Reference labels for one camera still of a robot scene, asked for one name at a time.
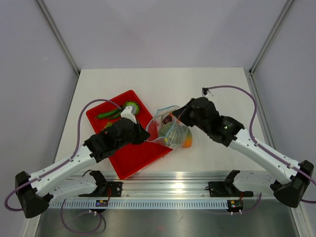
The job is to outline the orange fruit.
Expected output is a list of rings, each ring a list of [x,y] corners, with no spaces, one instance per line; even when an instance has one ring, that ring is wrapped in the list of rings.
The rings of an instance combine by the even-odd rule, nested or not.
[[[187,138],[185,140],[185,142],[183,143],[183,148],[189,148],[192,146],[192,142],[193,142],[193,139],[192,138]]]

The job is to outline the green orange mango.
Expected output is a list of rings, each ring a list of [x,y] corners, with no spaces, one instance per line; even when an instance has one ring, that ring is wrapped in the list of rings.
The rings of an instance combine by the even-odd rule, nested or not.
[[[180,132],[181,132],[181,136],[182,136],[182,145],[187,138],[193,138],[190,129],[185,125],[180,126]]]

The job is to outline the dark purple passion fruit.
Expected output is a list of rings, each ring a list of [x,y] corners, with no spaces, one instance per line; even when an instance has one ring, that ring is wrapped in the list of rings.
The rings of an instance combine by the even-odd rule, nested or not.
[[[171,122],[172,121],[172,116],[170,116],[170,115],[168,115],[168,116],[166,116],[163,120],[162,120],[162,124],[163,125],[165,125],[165,124],[167,124],[167,123],[169,123],[169,122]]]

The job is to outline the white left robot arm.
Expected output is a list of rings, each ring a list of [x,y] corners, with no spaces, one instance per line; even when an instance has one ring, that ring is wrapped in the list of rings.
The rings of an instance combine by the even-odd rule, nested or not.
[[[80,196],[101,197],[109,194],[108,182],[100,171],[86,177],[69,179],[78,171],[112,157],[126,145],[140,145],[150,134],[140,122],[121,118],[113,125],[92,135],[78,147],[74,155],[56,162],[42,171],[15,176],[16,195],[26,218],[36,217],[55,202]]]

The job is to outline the clear zip top bag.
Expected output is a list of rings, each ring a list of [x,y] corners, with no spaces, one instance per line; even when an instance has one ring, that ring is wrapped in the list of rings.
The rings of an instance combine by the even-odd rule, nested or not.
[[[179,108],[179,106],[173,105],[157,110],[146,127],[146,131],[150,134],[148,142],[170,149],[192,146],[193,136],[190,129],[172,114]]]

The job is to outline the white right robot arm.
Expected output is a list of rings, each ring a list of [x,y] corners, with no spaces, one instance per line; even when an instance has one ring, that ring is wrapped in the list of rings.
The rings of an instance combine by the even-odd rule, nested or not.
[[[268,187],[282,204],[296,208],[310,184],[314,165],[285,157],[265,143],[255,141],[248,129],[236,119],[220,115],[206,97],[193,98],[172,112],[186,126],[196,126],[212,141],[238,151],[263,167],[275,182]]]

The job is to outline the netted green cantaloupe melon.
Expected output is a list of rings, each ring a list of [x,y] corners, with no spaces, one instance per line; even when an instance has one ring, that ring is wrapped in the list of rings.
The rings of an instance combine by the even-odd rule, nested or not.
[[[163,142],[167,147],[180,146],[182,136],[177,123],[169,122],[158,130],[159,137],[163,138]]]

